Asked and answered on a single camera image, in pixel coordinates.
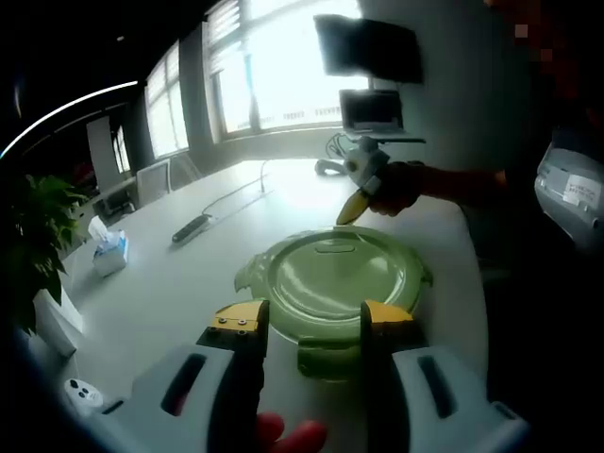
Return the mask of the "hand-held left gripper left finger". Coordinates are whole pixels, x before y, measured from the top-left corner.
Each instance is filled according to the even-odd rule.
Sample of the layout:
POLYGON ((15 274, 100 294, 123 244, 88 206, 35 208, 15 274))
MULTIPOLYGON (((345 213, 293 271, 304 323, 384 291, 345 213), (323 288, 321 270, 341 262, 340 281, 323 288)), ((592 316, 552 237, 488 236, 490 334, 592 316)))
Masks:
POLYGON ((269 327, 265 299, 218 310, 195 344, 134 379, 96 416, 107 452, 254 452, 269 327))

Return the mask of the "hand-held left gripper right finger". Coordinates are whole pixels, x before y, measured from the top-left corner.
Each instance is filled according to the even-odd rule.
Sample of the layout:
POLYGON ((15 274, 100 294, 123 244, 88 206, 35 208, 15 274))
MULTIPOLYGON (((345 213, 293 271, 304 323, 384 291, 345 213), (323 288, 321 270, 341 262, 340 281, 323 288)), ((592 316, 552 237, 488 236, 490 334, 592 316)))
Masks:
POLYGON ((405 310, 361 304, 361 361, 371 452, 514 452, 528 423, 487 398, 484 382, 430 346, 405 310))

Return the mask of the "person's right hand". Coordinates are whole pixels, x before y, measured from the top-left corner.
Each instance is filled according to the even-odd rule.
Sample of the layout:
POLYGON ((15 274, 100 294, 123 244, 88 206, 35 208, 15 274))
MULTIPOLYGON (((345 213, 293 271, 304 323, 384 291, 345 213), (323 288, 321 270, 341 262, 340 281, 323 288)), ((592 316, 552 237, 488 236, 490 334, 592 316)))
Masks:
POLYGON ((395 217, 412 206, 421 194, 423 167, 419 161, 389 163, 380 174, 381 185, 371 197, 369 209, 373 213, 395 217))

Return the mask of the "person's left hand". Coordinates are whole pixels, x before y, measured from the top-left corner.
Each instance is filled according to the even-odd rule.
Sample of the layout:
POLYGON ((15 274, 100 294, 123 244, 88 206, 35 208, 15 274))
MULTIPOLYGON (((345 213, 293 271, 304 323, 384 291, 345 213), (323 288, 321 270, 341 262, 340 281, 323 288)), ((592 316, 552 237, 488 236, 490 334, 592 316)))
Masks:
POLYGON ((304 421, 291 433, 284 434, 282 417, 274 412, 259 413, 256 438, 261 452, 315 453, 327 440, 327 429, 318 422, 304 421))

